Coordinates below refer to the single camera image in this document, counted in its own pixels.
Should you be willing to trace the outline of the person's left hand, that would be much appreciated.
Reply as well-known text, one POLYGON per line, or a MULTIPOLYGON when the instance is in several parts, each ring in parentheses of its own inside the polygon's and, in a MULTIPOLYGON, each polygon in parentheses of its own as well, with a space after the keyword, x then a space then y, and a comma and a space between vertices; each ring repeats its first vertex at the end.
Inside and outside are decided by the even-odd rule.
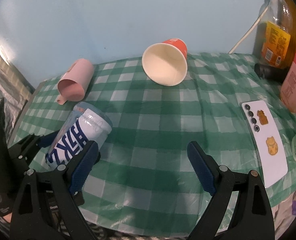
POLYGON ((3 217, 3 219, 8 223, 11 222, 11 218, 12 218, 12 213, 9 213, 3 217))

